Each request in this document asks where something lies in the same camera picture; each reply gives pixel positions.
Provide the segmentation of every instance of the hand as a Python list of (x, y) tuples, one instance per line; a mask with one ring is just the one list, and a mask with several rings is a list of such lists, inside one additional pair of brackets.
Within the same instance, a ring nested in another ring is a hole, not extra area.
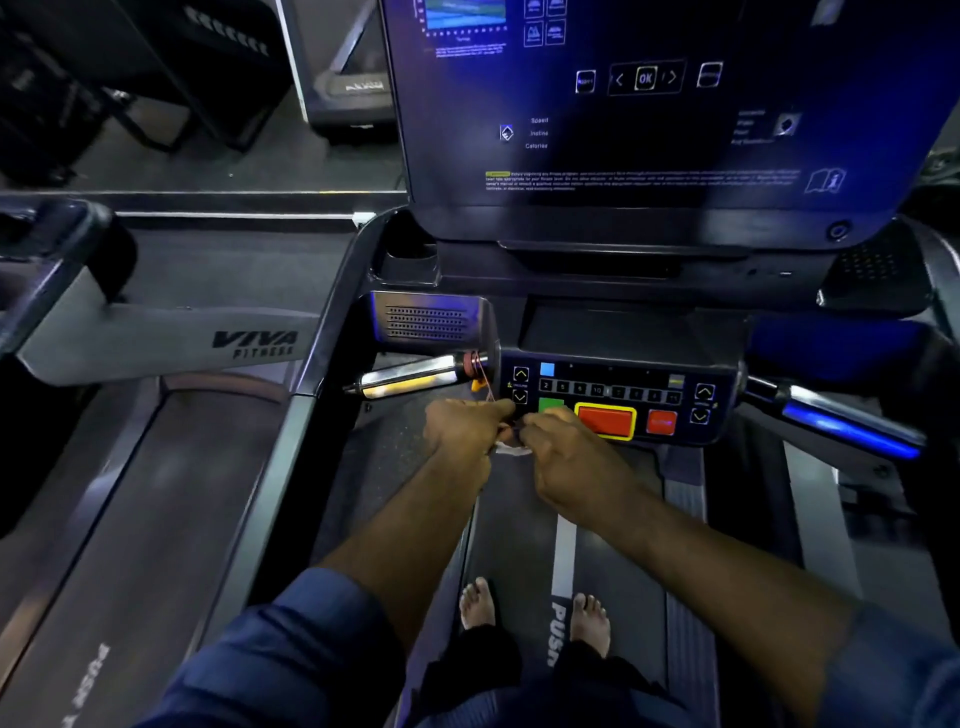
[(426, 408), (423, 439), (432, 453), (440, 452), (455, 465), (478, 468), (483, 485), (490, 477), (490, 450), (497, 440), (510, 436), (503, 420), (514, 409), (510, 400), (436, 400)]
[(609, 443), (566, 407), (523, 418), (520, 440), (537, 458), (537, 493), (568, 521), (601, 536), (642, 491)]

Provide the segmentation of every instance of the blue sleeve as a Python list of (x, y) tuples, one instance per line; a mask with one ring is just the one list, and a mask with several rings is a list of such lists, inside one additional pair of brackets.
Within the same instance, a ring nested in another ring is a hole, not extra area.
[(874, 606), (833, 660), (818, 728), (957, 728), (960, 650)]
[(403, 678), (403, 648), (376, 599), (310, 569), (184, 663), (139, 728), (382, 726)]

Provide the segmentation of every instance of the viva fitness logo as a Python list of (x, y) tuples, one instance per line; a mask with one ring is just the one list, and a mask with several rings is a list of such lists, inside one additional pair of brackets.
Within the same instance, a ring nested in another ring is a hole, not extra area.
[(290, 356), (296, 343), (296, 331), (217, 331), (213, 334), (213, 348), (233, 346), (234, 359)]

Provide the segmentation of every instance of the red stop button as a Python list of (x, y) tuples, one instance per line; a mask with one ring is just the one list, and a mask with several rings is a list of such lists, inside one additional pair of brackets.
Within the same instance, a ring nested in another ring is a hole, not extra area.
[(634, 436), (636, 412), (632, 409), (608, 409), (581, 404), (577, 407), (577, 417), (598, 435), (609, 435), (626, 440)]
[(647, 415), (647, 433), (672, 435), (677, 431), (677, 413), (664, 409), (652, 409)]

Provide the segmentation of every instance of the forearm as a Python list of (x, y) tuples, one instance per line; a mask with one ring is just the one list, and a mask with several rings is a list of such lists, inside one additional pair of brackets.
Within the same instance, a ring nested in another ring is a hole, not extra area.
[(408, 652), (467, 525), (482, 467), (439, 449), (383, 510), (321, 563), (379, 600)]
[(695, 521), (636, 489), (608, 533), (729, 642), (805, 725), (859, 603), (803, 570)]

